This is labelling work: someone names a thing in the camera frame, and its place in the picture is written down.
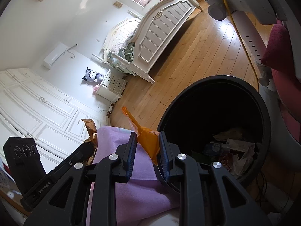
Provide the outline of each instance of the white bed frame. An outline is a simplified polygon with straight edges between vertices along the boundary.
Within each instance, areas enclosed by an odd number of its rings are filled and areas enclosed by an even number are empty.
[[[135,42],[133,62],[128,62],[116,53],[112,53],[112,56],[122,64],[123,68],[130,69],[148,82],[154,83],[148,72],[195,8],[203,11],[196,0],[161,0],[141,20],[137,15],[132,14],[135,18],[126,18],[117,24],[108,33],[102,47],[104,57],[95,54],[93,56],[109,64],[107,54],[110,48],[127,36],[125,31],[128,31],[129,27],[136,27],[139,23],[130,40]]]

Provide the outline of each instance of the black trash can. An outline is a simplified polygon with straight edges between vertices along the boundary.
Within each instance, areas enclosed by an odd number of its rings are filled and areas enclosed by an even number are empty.
[[[271,123],[263,99],[244,80],[223,75],[195,82],[169,105],[157,131],[165,131],[168,142],[191,155],[192,151],[201,153],[213,135],[235,127],[242,127],[254,142],[262,144],[255,150],[253,164],[237,179],[247,187],[263,166],[271,139]],[[168,186],[179,191],[177,185]]]

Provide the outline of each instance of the yellow cable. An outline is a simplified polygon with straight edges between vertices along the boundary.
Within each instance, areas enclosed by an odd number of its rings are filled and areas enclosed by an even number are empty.
[[[232,15],[231,15],[231,11],[230,11],[230,9],[229,9],[227,0],[224,0],[224,4],[225,4],[226,10],[227,10],[227,12],[228,12],[228,15],[229,15],[229,17],[230,17],[230,19],[231,19],[231,22],[232,22],[232,24],[233,24],[233,26],[234,26],[234,29],[235,29],[235,31],[236,31],[236,34],[237,34],[237,36],[238,36],[238,39],[239,39],[239,41],[240,41],[240,43],[241,43],[241,45],[242,45],[242,47],[243,47],[243,50],[244,50],[244,52],[245,52],[245,54],[246,54],[246,57],[248,58],[249,64],[251,65],[252,70],[253,70],[253,72],[254,72],[254,74],[255,74],[255,77],[256,77],[256,83],[257,83],[257,90],[259,91],[259,83],[258,83],[258,77],[257,77],[256,71],[255,71],[254,66],[253,66],[253,64],[252,64],[252,62],[251,62],[251,59],[250,59],[250,57],[249,57],[249,55],[248,55],[248,52],[246,51],[246,47],[245,47],[244,44],[243,44],[243,40],[241,39],[241,36],[240,36],[240,34],[239,34],[238,30],[237,30],[237,27],[236,27],[236,25],[235,25],[235,23],[234,23],[234,20],[233,20],[233,17],[232,17]]]

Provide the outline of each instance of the silver bolt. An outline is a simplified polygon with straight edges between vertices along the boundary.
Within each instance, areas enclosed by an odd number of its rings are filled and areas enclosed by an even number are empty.
[[[222,167],[222,164],[218,161],[213,162],[212,165],[213,165],[214,168],[221,168]]]
[[[78,162],[74,165],[75,169],[81,169],[84,165],[81,162]]]
[[[178,154],[178,158],[179,158],[180,160],[185,160],[185,159],[187,158],[187,155],[185,155],[185,154],[183,154],[183,153],[180,153],[180,154]]]
[[[117,160],[118,159],[118,155],[112,154],[112,155],[109,156],[109,159],[112,160],[112,161]]]

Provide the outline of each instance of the gold wrapper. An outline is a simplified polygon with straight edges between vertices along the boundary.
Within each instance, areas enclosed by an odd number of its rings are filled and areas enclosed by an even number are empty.
[[[97,151],[97,130],[96,130],[96,126],[93,120],[91,119],[82,119],[82,121],[85,123],[85,126],[87,128],[88,134],[89,134],[89,138],[87,140],[85,140],[85,142],[90,142],[93,144],[94,146],[94,152],[93,155],[86,161],[86,166],[92,165],[92,162],[94,160],[96,151]]]

